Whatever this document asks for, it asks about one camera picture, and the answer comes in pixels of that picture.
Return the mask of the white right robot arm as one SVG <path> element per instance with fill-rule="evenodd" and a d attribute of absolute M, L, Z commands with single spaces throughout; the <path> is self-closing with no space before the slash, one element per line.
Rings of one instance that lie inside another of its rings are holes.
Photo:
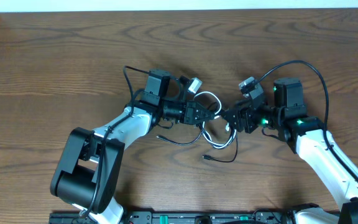
<path fill-rule="evenodd" d="M 251 133 L 258 127 L 277 130 L 277 139 L 288 144 L 318 175 L 333 196 L 339 214 L 325 212 L 309 203 L 282 214 L 282 223 L 358 223 L 358 168 L 341 151 L 323 122 L 307 113 L 303 86 L 297 78 L 280 78 L 273 83 L 274 104 L 250 77 L 239 84 L 244 100 L 221 116 L 238 132 Z"/>

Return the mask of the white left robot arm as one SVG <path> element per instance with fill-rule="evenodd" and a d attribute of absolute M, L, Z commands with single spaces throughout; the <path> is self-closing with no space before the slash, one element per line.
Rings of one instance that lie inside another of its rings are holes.
<path fill-rule="evenodd" d="M 143 89 L 130 89 L 123 112 L 109 123 L 87 130 L 75 128 L 58 162 L 50 193 L 80 209 L 81 218 L 97 223 L 119 223 L 124 209 L 114 199 L 122 157 L 135 140 L 165 119 L 199 125 L 215 114 L 187 95 L 195 95 L 198 78 L 176 78 L 169 72 L 147 72 Z"/>

